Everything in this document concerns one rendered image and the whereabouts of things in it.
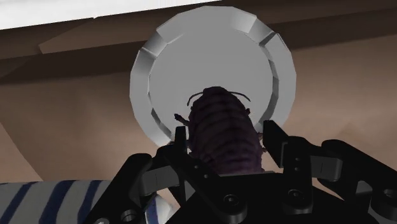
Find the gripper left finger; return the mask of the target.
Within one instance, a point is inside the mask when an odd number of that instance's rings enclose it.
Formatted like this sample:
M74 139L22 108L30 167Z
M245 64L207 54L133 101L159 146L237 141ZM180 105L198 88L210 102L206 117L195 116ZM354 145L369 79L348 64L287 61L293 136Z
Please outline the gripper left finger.
M145 224L155 194L175 188L179 210L166 224L240 224L247 200L237 189L187 154L186 129L176 128L174 143L155 157L131 155L106 188L84 224Z

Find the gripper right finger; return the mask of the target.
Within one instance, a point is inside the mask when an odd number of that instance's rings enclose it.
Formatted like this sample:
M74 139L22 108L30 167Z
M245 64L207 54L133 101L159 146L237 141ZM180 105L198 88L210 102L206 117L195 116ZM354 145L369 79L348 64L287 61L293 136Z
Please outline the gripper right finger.
M289 136L272 120L263 123L262 143L283 169L286 208L320 213L347 223L397 224L397 171L337 139L316 146Z

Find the dark purple bug toy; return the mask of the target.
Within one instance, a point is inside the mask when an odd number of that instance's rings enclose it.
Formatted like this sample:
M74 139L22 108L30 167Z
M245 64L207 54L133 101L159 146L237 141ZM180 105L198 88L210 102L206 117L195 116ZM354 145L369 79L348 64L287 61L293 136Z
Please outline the dark purple bug toy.
M190 156L219 175L263 173L260 134L249 117L250 109L223 87L198 93L188 119L175 120L188 128Z

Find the blue striped white cloth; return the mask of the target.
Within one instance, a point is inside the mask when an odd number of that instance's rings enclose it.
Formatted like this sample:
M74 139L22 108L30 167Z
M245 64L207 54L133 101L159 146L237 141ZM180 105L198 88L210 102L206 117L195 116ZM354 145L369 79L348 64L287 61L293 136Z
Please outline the blue striped white cloth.
M0 224L82 224L109 180L0 183Z

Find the white round plate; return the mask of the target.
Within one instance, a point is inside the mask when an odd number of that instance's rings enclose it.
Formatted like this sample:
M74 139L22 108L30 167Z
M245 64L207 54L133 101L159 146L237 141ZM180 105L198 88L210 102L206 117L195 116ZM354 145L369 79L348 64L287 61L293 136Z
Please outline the white round plate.
M157 145L174 139L175 114L188 116L203 89L236 92L257 131L282 125L296 92L296 71L281 35L254 14L202 6L172 17L138 51L130 101L144 133Z

